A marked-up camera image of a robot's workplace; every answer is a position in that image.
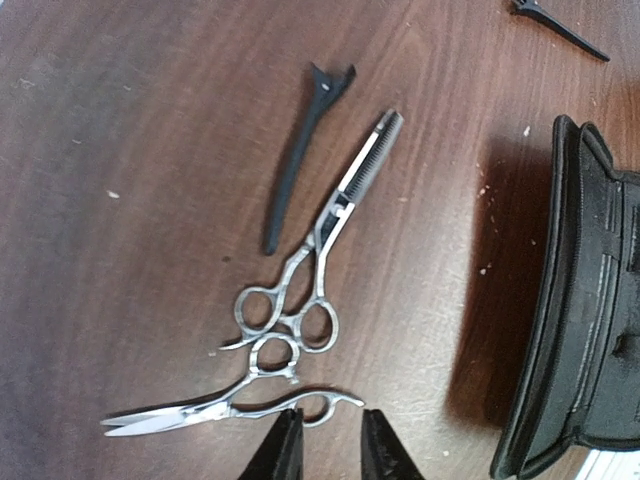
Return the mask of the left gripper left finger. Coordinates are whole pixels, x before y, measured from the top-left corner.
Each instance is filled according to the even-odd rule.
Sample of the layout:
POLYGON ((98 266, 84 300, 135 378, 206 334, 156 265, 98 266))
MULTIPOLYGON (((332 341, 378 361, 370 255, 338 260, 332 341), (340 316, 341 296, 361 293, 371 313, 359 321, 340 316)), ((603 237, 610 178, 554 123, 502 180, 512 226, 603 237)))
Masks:
POLYGON ((283 411, 238 477, 239 480, 303 478, 303 411, 283 411))

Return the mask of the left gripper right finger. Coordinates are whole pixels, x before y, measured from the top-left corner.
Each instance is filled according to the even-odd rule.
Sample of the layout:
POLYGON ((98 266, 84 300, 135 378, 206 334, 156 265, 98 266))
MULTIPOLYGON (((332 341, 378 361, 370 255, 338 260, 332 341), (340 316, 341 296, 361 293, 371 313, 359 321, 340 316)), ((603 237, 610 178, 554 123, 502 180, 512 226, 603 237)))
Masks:
POLYGON ((365 409, 361 422, 361 478, 424 480, 384 413, 365 409))

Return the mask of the silver straight scissors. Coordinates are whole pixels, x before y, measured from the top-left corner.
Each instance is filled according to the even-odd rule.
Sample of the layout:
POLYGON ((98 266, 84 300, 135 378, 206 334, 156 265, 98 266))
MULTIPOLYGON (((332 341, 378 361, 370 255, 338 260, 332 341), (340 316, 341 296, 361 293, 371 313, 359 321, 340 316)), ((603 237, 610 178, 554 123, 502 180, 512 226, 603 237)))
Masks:
POLYGON ((260 419, 286 410, 295 410, 301 403, 317 397, 323 402, 321 412, 312 417, 305 417, 303 425, 313 428, 326 423, 335 413, 340 402, 347 402, 356 407, 363 407, 365 402, 350 393, 331 388, 300 389, 283 397, 261 405, 240 405, 234 402, 237 395, 253 382, 269 378, 285 378, 296 383, 299 378, 296 367, 301 356, 297 342, 285 333, 268 333, 253 342, 247 363, 247 371, 243 378, 222 393, 209 400, 189 400, 158 407, 145 407, 135 412, 128 412, 105 418, 100 425, 107 431, 108 437, 130 437, 167 432, 207 421, 225 419, 260 419), (259 352, 268 342, 278 341, 288 345, 290 356, 283 366, 265 369, 259 364, 259 352))

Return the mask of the silver thinning scissors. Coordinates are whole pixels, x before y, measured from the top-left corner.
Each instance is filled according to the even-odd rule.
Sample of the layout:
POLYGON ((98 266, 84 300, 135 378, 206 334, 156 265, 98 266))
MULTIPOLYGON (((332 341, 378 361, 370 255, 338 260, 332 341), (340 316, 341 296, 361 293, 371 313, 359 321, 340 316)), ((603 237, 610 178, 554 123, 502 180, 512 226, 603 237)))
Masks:
POLYGON ((327 259, 341 231, 388 158, 403 122, 403 116, 393 109, 381 116, 349 169, 329 195, 304 241, 284 263, 278 283, 269 288, 259 285, 248 286, 239 293, 234 305, 234 317, 241 338, 223 345, 223 350, 238 349, 253 343, 272 332, 277 324, 286 327, 300 349, 307 353, 319 354, 333 347, 339 335, 339 317, 325 294, 327 259), (287 314, 284 307, 294 272, 310 254, 315 258, 311 293, 297 312, 287 314), (271 316, 260 328, 250 326, 243 314, 244 302, 254 294, 265 296, 271 304, 271 316), (304 317, 314 307, 319 307, 328 314, 331 327, 327 342, 318 347, 307 342, 302 333, 304 317))

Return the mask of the black zip tool case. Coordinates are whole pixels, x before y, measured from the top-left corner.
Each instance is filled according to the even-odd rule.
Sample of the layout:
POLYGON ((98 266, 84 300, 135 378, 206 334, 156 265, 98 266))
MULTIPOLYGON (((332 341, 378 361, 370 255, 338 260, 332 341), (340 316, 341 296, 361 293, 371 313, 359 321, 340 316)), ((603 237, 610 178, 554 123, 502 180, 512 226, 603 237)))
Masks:
POLYGON ((532 479, 573 445, 639 447, 639 176, 561 115, 541 288, 490 474, 532 479))

